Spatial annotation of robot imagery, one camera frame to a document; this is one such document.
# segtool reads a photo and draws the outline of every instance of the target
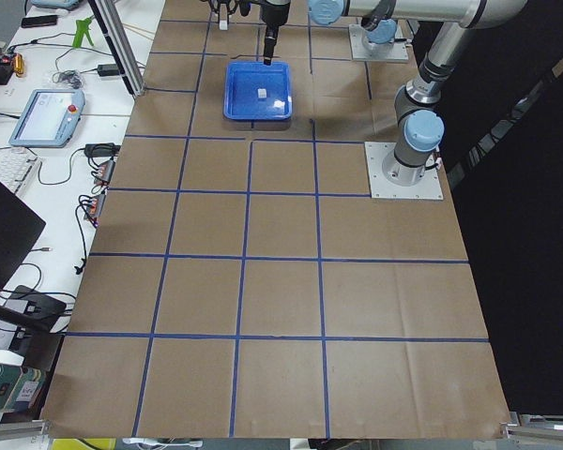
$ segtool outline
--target black monitor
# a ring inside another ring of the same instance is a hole
[[[0,183],[0,292],[17,271],[46,226],[36,213]],[[24,312],[0,306],[0,321],[25,330],[50,332],[66,304],[46,295],[25,290],[11,295],[28,301]]]

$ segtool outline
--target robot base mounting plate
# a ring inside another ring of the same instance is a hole
[[[408,63],[409,54],[406,52],[404,42],[379,44],[374,50],[363,45],[363,39],[367,32],[360,25],[348,25],[350,36],[350,48],[353,51],[354,61],[380,61],[386,63]],[[396,30],[397,39],[403,38],[403,30],[399,26]]]
[[[369,187],[373,199],[390,200],[444,200],[438,171],[426,171],[421,181],[414,186],[398,186],[389,181],[382,171],[382,162],[386,155],[394,150],[394,142],[366,142],[367,172]],[[434,164],[434,156],[428,159],[427,165]]]

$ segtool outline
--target white keyboard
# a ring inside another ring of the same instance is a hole
[[[21,196],[39,167],[36,155],[23,147],[0,150],[0,182],[12,193]]]

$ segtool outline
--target blue plastic bin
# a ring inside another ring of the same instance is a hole
[[[259,90],[265,89],[259,96]],[[292,115],[290,66],[235,61],[227,67],[225,117],[233,120],[285,120]]]

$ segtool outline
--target smartphone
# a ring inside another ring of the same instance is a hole
[[[58,16],[49,14],[47,16],[23,17],[21,20],[21,28],[35,28],[37,26],[56,25]]]

